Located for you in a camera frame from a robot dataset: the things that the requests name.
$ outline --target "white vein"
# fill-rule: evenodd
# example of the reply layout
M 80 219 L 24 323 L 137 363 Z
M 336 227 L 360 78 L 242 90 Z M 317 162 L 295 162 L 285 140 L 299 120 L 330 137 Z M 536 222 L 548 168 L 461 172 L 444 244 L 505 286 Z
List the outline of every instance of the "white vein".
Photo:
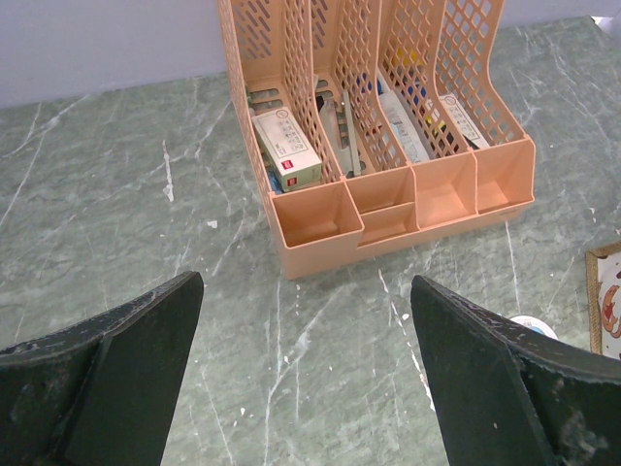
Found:
M 166 140 L 162 141 L 162 149 L 164 150 L 164 164 L 166 166 L 166 187 L 162 189 L 164 194 L 168 196 L 168 200 L 173 202 L 175 200 L 175 194 L 173 193 L 173 174 L 171 173 L 171 156 L 166 149 Z
M 300 361 L 295 363 L 295 420 L 300 420 Z
M 565 284 L 565 279 L 567 278 L 568 273 L 572 269 L 574 261 L 575 261 L 575 256 L 572 257 L 572 260 L 570 261 L 570 266 L 567 268 L 567 270 L 563 274 L 563 277 L 561 277 L 561 281 L 559 282 L 559 285 L 556 287 L 554 294 L 552 294 L 552 298 L 550 299 L 550 302 L 547 303 L 547 308 L 545 309 L 547 312 L 552 308 L 552 303 L 554 302 L 554 298 L 556 298 L 556 295 L 559 294 L 559 291 L 563 287 L 563 284 Z
M 0 218 L 0 227 L 4 223 L 4 219 L 7 217 L 7 215 L 9 214 L 11 209 L 13 208 L 13 204 L 16 202 L 16 199 L 19 196 L 19 193 L 21 192 L 21 189 L 26 184 L 26 181 L 28 180 L 28 177 L 30 176 L 30 171 L 32 170 L 32 166 L 35 164 L 35 161 L 37 160 L 37 157 L 39 157 L 39 153 L 41 152 L 41 145 L 43 144 L 43 141 L 46 139 L 46 134 L 47 133 L 44 133 L 41 136 L 41 140 L 39 141 L 39 146 L 37 147 L 37 150 L 35 151 L 35 154 L 32 157 L 32 160 L 30 161 L 30 165 L 28 165 L 28 169 L 26 170 L 26 174 L 24 175 L 23 180 L 21 180 L 21 183 L 17 187 L 17 191 L 14 194 L 13 199 L 11 199 L 11 202 L 9 203 L 9 207 L 7 208 L 7 211 L 4 213 L 2 218 Z
M 196 427 L 196 422 L 194 422 L 194 416 L 192 415 L 192 405 L 188 407 L 190 411 L 190 421 L 192 422 L 192 427 L 194 427 L 194 432 L 196 434 L 196 440 L 198 440 L 198 448 L 200 451 L 203 450 L 203 439 L 201 439 L 201 435 L 198 433 L 198 427 Z
M 177 262 L 175 264 L 175 272 L 173 273 L 173 277 L 177 276 L 177 272 L 179 271 L 180 266 L 183 264 L 185 257 L 187 256 L 187 251 L 190 249 L 190 243 L 192 243 L 192 239 L 187 240 L 187 244 L 185 245 L 185 250 L 183 254 L 179 254 L 177 256 Z
M 21 319 L 19 320 L 19 324 L 17 325 L 16 337 L 13 338 L 13 343 L 17 343 L 17 337 L 19 336 L 19 331 L 21 330 L 21 325 L 23 324 L 23 318 L 26 316 L 26 309 L 24 308 L 23 313 L 21 313 Z
M 349 286 L 345 286 L 345 288 L 353 288 L 353 286 L 349 285 Z M 300 359 L 302 359 L 306 355 L 307 351 L 309 350 L 309 343 L 311 342 L 311 340 L 309 339 L 309 334 L 311 333 L 311 330 L 315 327 L 315 325 L 319 321 L 319 318 L 323 315 L 324 311 L 332 304 L 335 298 L 339 297 L 340 295 L 347 295 L 347 294 L 348 293 L 343 293 L 340 289 L 337 289 L 334 292 L 334 294 L 330 296 L 326 304 L 319 311 L 317 311 L 317 314 L 315 314 L 312 320 L 304 327 L 304 330 L 298 337 L 295 345 L 293 346 L 293 349 L 287 354 L 287 357 L 291 357 L 297 351 L 297 355 L 295 359 L 293 360 L 293 363 L 287 365 L 284 368 L 284 370 L 280 371 L 280 373 L 278 374 L 276 378 L 276 381 L 274 382 L 274 385 L 272 385 L 272 387 L 268 391 L 268 399 L 267 399 L 266 408 L 265 408 L 265 453 L 263 456 L 264 466 L 268 464 L 268 453 L 269 453 L 269 445 L 270 445 L 270 413 L 271 413 L 271 407 L 272 407 L 272 397 L 274 396 L 274 393 L 276 393 L 278 386 L 280 385 L 282 380 L 286 377 L 286 375 L 289 373 L 291 368 L 298 367 L 298 363 L 300 362 Z
M 520 295 L 517 289 L 517 274 L 515 273 L 515 256 L 513 254 L 513 244 L 511 243 L 511 234 L 508 232 L 508 222 L 505 222 L 505 230 L 507 231 L 508 251 L 511 255 L 511 268 L 513 269 L 513 288 L 515 288 L 515 303 L 517 304 L 517 312 L 521 315 Z
M 217 274 L 217 271 L 220 269 L 222 260 L 224 260 L 224 257 L 226 256 L 226 254 L 228 254 L 229 250 L 231 250 L 231 246 L 233 246 L 233 244 L 238 240 L 240 233 L 242 232 L 242 227 L 244 226 L 244 221 L 245 221 L 245 209 L 244 209 L 244 215 L 242 216 L 242 221 L 240 221 L 240 226 L 238 226 L 237 231 L 235 232 L 235 235 L 233 235 L 233 239 L 224 249 L 224 252 L 220 256 L 220 258 L 217 260 L 215 267 L 213 267 L 212 277 L 215 277 L 215 274 Z
M 217 409 L 215 408 L 215 404 L 213 403 L 212 393 L 207 385 L 207 380 L 205 379 L 205 370 L 201 371 L 201 377 L 203 378 L 203 386 L 205 387 L 205 391 L 207 391 L 207 396 L 210 398 L 210 403 L 212 404 L 212 410 L 215 414 L 215 421 L 217 422 L 217 427 L 220 429 L 220 435 L 222 436 L 222 442 L 224 442 L 224 447 L 226 448 L 226 452 L 229 455 L 229 460 L 231 464 L 235 464 L 235 459 L 233 459 L 233 453 L 229 449 L 229 444 L 226 441 L 226 436 L 224 435 L 224 430 L 222 429 L 222 422 L 220 422 L 220 416 L 217 413 Z
M 13 149 L 9 153 L 4 154 L 2 158 L 10 157 L 11 155 L 18 153 L 30 142 L 30 138 L 32 137 L 32 133 L 35 130 L 35 124 L 37 123 L 37 118 L 39 118 L 40 113 L 41 113 L 41 104 L 37 106 L 37 112 L 35 113 L 35 117 L 32 120 L 32 124 L 30 124 L 30 129 L 28 130 L 28 134 L 26 134 L 26 137 L 24 138 L 23 142 L 16 149 Z
M 425 375 L 423 374 L 423 371 L 420 367 L 420 363 L 418 362 L 418 359 L 416 358 L 416 354 L 414 353 L 414 350 L 412 348 L 412 344 L 409 342 L 408 333 L 406 332 L 406 328 L 404 327 L 404 325 L 401 322 L 401 319 L 399 318 L 399 313 L 397 313 L 397 307 L 395 306 L 395 303 L 390 298 L 390 291 L 388 290 L 388 286 L 386 286 L 386 282 L 384 281 L 383 275 L 381 273 L 381 269 L 377 269 L 377 274 L 379 275 L 379 279 L 384 285 L 384 291 L 388 295 L 388 299 L 390 301 L 390 307 L 392 309 L 392 312 L 395 314 L 397 324 L 401 327 L 404 337 L 406 337 L 406 343 L 408 344 L 409 352 L 411 355 L 411 360 L 414 363 L 414 367 L 416 368 L 416 371 L 418 371 L 418 378 L 423 384 L 423 387 L 425 389 L 425 394 L 427 395 L 427 398 L 429 398 L 429 402 L 430 402 L 429 407 L 432 409 L 432 411 L 435 411 L 436 407 L 434 406 L 434 399 L 431 396 L 431 389 L 429 388 L 429 384 L 427 383 L 427 378 L 425 378 Z

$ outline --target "orange desk organizer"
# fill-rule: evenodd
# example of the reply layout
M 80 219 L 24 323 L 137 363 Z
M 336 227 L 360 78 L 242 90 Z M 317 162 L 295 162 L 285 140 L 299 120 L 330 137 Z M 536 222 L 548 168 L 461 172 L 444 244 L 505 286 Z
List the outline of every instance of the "orange desk organizer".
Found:
M 218 0 L 233 103 L 288 279 L 510 220 L 535 201 L 535 145 L 489 78 L 503 5 Z M 431 161 L 412 164 L 405 155 L 379 105 L 377 70 L 406 97 Z M 291 109 L 321 158 L 321 185 L 272 192 L 246 88 L 257 113 Z M 316 92 L 341 99 L 343 89 L 367 166 L 353 179 L 343 175 L 315 103 Z M 448 92 L 490 148 L 468 145 L 441 104 Z

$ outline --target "box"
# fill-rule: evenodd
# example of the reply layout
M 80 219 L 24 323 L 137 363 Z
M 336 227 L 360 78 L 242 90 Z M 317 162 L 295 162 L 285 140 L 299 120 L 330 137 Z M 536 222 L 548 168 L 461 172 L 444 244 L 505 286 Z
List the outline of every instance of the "box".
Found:
M 478 130 L 474 121 L 464 110 L 462 104 L 459 103 L 457 97 L 452 92 L 446 95 L 440 96 L 440 101 L 444 105 L 444 108 L 453 117 L 457 123 L 457 128 L 461 133 L 468 138 L 479 149 L 489 148 L 489 143 L 485 140 L 481 132 Z
M 412 163 L 425 162 L 429 160 L 429 155 L 416 132 L 416 128 L 411 123 L 406 109 L 400 102 L 394 90 L 387 87 L 379 95 L 379 103 L 386 114 L 386 118 L 392 125 L 395 135 L 404 148 L 404 152 Z
M 321 181 L 321 159 L 287 107 L 252 118 L 284 191 Z

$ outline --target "marble countertop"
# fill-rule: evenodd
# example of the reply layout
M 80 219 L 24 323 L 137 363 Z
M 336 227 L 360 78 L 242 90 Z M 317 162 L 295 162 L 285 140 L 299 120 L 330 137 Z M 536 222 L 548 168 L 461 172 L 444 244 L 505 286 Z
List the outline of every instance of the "marble countertop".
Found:
M 0 111 L 0 347 L 197 270 L 205 299 L 164 465 L 446 464 L 412 277 L 586 349 L 584 253 L 621 234 L 621 49 L 589 18 L 511 28 L 491 71 L 538 147 L 535 206 L 296 282 L 225 76 Z

